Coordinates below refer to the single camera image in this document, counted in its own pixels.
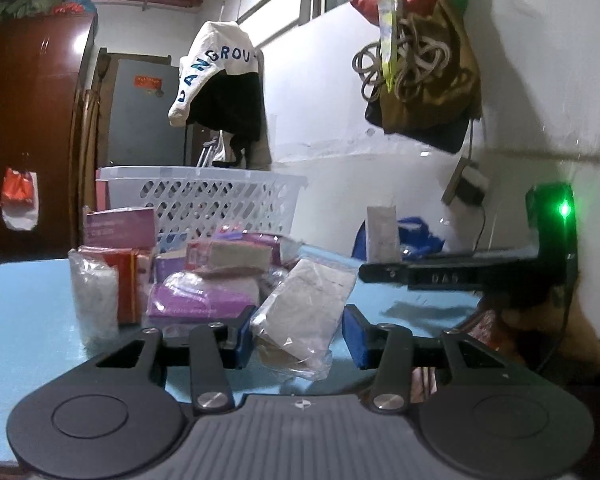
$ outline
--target green led light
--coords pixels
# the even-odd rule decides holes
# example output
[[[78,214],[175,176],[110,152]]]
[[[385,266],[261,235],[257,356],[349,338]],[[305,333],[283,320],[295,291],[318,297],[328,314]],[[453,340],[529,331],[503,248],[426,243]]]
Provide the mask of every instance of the green led light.
[[[560,204],[558,211],[560,211],[562,218],[567,218],[571,214],[571,205],[565,200]]]

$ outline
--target clear plastic bag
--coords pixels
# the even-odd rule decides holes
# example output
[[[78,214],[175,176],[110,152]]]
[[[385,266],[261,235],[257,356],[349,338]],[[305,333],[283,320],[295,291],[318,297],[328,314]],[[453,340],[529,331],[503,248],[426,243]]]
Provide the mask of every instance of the clear plastic bag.
[[[245,307],[260,303],[255,278],[202,278],[183,270],[155,283],[149,294],[144,325],[186,333],[196,323],[235,318]]]
[[[355,272],[300,260],[251,320],[263,364],[309,380],[325,378],[329,345],[355,283]]]
[[[205,276],[254,276],[267,272],[271,251],[243,240],[197,240],[189,243],[185,268]]]
[[[68,253],[75,316],[85,346],[118,336],[118,271],[103,261]]]
[[[219,233],[215,236],[218,240],[241,240],[252,244],[271,247],[271,265],[279,267],[293,266],[298,260],[302,242],[293,240],[288,236],[257,233],[254,231]]]
[[[284,267],[271,267],[265,274],[263,274],[258,280],[260,285],[260,297],[264,302],[271,293],[276,290],[282,282],[286,280],[289,275],[289,271]]]

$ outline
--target hanging clothes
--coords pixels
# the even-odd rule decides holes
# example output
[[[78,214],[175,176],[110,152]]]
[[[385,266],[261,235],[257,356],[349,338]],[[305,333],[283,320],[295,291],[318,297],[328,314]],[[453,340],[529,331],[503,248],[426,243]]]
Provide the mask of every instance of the hanging clothes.
[[[223,165],[234,167],[260,140],[263,110],[258,59],[250,38],[237,23],[206,22],[189,55],[180,59],[180,87],[169,111],[171,126],[196,122],[232,134],[233,154]]]

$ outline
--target power cord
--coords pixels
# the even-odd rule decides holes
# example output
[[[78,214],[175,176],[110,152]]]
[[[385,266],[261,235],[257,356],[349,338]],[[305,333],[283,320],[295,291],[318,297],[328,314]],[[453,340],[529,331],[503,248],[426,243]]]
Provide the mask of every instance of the power cord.
[[[466,157],[468,162],[471,162],[471,157],[474,154],[474,120],[469,121],[469,153]]]
[[[478,249],[478,244],[480,243],[480,238],[482,238],[482,234],[484,233],[484,227],[485,227],[485,225],[487,225],[487,211],[484,209],[484,206],[482,204],[480,204],[478,207],[480,208],[480,211],[482,212],[482,227],[480,228],[478,237],[475,239],[474,253]]]

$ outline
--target person's hand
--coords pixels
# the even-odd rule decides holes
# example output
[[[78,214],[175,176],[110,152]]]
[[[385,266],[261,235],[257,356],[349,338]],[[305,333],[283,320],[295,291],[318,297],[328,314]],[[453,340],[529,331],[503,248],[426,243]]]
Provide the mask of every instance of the person's hand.
[[[506,298],[487,296],[480,301],[480,308],[492,308],[498,313],[500,330],[517,333],[540,332],[551,338],[560,335],[564,319],[561,288],[552,290],[547,301],[524,310],[511,308]],[[519,360],[515,348],[503,348],[505,354]],[[564,337],[556,352],[563,362],[573,364],[568,373],[569,380],[588,381],[600,373],[600,341],[596,331],[584,315],[577,290],[573,295]]]

